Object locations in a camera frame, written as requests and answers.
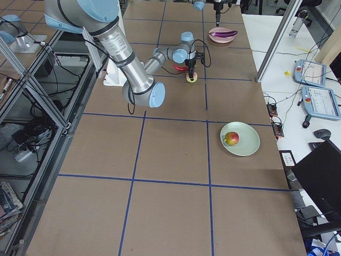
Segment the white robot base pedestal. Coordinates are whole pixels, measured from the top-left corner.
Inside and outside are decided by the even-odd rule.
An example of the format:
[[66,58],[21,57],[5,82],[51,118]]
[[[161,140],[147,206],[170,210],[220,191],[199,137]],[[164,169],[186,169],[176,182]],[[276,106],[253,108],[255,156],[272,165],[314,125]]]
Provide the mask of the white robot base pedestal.
[[127,78],[125,77],[123,72],[119,68],[117,68],[114,62],[110,59],[108,60],[105,72],[106,75],[103,80],[103,84],[105,86],[123,87],[123,85],[127,81]]

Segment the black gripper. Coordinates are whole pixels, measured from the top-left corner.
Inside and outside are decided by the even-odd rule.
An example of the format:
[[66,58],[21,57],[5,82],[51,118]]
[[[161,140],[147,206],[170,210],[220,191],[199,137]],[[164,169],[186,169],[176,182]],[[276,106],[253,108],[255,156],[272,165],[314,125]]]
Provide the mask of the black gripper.
[[188,68],[188,80],[194,80],[194,68],[196,65],[196,57],[197,57],[197,51],[194,50],[192,52],[189,52],[187,58],[185,59],[185,65]]
[[220,26],[221,10],[223,8],[223,0],[213,0],[214,10],[216,12],[216,26]]

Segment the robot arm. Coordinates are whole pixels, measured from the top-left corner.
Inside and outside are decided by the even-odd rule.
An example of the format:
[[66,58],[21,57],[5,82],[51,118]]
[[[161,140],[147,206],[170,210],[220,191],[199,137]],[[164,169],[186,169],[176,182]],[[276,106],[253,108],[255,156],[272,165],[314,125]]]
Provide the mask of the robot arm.
[[217,27],[220,26],[221,11],[224,5],[223,2],[223,0],[187,0],[187,3],[192,4],[198,11],[202,11],[206,3],[213,4],[213,9],[215,11],[215,24]]
[[166,60],[191,65],[196,58],[194,37],[181,34],[177,46],[159,47],[144,65],[119,27],[118,1],[45,1],[45,21],[54,29],[80,34],[83,30],[99,39],[115,65],[127,78],[123,95],[127,102],[150,108],[160,107],[166,89],[153,75]]

